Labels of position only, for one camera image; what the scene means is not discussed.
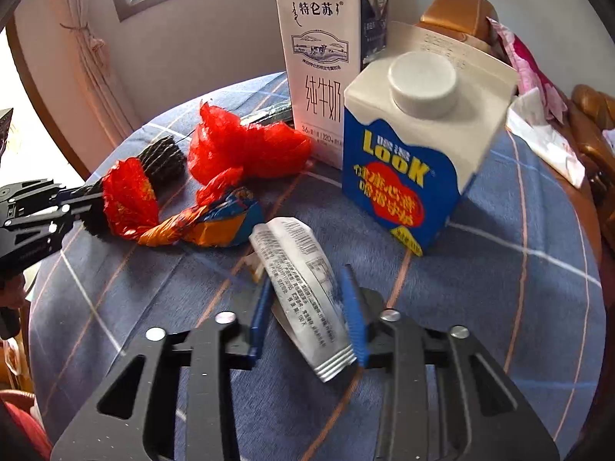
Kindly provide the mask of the person's left hand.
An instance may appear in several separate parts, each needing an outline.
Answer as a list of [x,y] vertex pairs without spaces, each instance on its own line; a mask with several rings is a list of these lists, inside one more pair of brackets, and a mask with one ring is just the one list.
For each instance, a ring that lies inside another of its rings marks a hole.
[[25,284],[23,273],[8,280],[2,280],[0,282],[0,307],[20,309],[26,301]]

